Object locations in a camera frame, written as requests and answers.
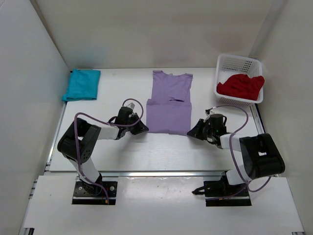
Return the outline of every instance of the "table surface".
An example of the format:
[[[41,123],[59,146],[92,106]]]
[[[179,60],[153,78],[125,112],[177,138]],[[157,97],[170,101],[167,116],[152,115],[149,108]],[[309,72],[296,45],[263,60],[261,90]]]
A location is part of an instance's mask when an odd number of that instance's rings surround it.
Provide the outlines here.
[[[75,171],[73,165],[57,151],[56,145],[73,122],[77,112],[87,113],[107,121],[117,115],[122,102],[127,98],[139,100],[144,109],[151,98],[152,71],[163,70],[174,75],[191,73],[191,128],[200,118],[205,118],[205,109],[219,105],[215,101],[215,68],[180,69],[109,69],[100,70],[98,99],[94,101],[68,102],[52,154],[50,171]],[[243,136],[258,134],[251,110],[246,127],[239,132]],[[139,105],[135,112],[140,114]],[[227,130],[233,132],[245,121],[245,114],[236,108],[219,108],[227,116]],[[89,123],[98,124],[83,117]],[[241,153],[235,153],[239,164]],[[205,141],[185,136],[145,133],[132,136],[127,133],[118,141],[99,140],[92,153],[92,160],[99,171],[197,171],[227,170],[234,167],[229,150],[220,150]]]
[[[24,227],[34,235],[291,235],[303,231],[286,178],[252,193],[250,207],[206,207],[202,177],[119,177],[115,206],[72,205],[76,175],[40,176]],[[252,189],[266,178],[257,179]]]

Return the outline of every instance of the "red cloth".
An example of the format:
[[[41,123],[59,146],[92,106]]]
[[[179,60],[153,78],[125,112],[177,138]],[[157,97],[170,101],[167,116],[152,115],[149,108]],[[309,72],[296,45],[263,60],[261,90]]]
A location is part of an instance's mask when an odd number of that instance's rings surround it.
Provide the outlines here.
[[[264,85],[262,76],[249,78],[246,74],[232,75],[224,84],[217,85],[217,93],[243,99],[257,100]]]

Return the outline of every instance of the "purple cloth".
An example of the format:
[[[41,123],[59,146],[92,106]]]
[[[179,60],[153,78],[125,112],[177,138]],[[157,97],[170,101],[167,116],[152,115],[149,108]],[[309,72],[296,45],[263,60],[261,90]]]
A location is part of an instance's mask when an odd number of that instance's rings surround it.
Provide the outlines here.
[[[150,133],[186,135],[191,125],[192,74],[169,75],[153,71],[152,97],[147,101]]]

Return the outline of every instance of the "white wall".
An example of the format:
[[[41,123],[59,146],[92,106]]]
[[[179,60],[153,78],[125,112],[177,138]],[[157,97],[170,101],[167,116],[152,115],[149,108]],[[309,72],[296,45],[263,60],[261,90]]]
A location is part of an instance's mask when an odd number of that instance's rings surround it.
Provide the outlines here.
[[[69,70],[28,0],[0,0],[0,234],[18,234]]]
[[[37,0],[78,68],[215,67],[248,56],[272,0]]]
[[[313,1],[290,0],[261,53],[260,105],[265,129],[286,163],[286,176],[308,235],[313,234]]]

